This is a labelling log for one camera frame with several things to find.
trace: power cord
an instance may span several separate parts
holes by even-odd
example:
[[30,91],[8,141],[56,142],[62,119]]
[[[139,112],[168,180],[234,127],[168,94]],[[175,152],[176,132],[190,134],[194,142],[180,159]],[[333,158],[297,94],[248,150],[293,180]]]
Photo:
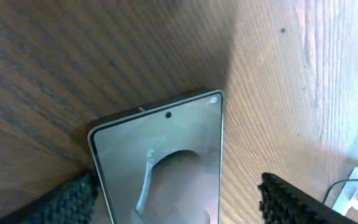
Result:
[[326,192],[326,195],[324,196],[323,198],[323,201],[322,201],[322,204],[325,204],[326,201],[327,201],[327,198],[328,198],[328,195],[330,193],[330,191],[333,189],[333,187],[337,184],[340,184],[340,183],[343,183],[343,182],[358,182],[358,179],[345,179],[345,180],[339,180],[333,184],[331,184],[331,186],[329,186],[327,192]]

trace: wooden table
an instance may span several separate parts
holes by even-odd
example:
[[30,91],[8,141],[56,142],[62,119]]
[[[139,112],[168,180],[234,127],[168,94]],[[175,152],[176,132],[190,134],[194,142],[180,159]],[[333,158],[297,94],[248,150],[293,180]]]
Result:
[[91,165],[92,119],[223,88],[221,218],[358,163],[358,1],[0,1],[0,217]]

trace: phone screen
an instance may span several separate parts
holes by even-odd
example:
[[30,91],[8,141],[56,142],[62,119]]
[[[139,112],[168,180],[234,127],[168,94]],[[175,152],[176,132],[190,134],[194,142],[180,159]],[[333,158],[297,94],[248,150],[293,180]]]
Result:
[[214,92],[94,131],[114,223],[218,223],[222,125]]

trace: cable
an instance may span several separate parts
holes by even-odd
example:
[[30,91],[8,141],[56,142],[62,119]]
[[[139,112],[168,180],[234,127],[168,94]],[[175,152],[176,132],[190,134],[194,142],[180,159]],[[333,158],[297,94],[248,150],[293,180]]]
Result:
[[326,195],[324,196],[324,199],[323,199],[323,201],[322,201],[322,204],[325,204],[325,203],[326,203],[327,198],[328,198],[328,195],[329,195],[330,191],[333,189],[333,187],[334,187],[335,185],[340,184],[340,183],[342,183],[342,182],[356,182],[356,181],[358,182],[358,179],[345,179],[345,180],[339,180],[339,181],[337,181],[337,182],[331,184],[331,186],[329,186],[329,188],[328,188],[328,190],[327,190],[327,192],[326,192]]

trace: white power strip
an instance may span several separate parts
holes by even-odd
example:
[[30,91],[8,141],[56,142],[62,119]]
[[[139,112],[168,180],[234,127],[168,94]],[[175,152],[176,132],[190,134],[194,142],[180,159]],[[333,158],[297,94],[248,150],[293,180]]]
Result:
[[[353,169],[349,179],[358,179],[358,167]],[[343,189],[341,190],[341,193],[335,201],[333,210],[345,216],[349,208],[352,207],[353,198],[357,190],[358,181],[346,182],[343,186]]]

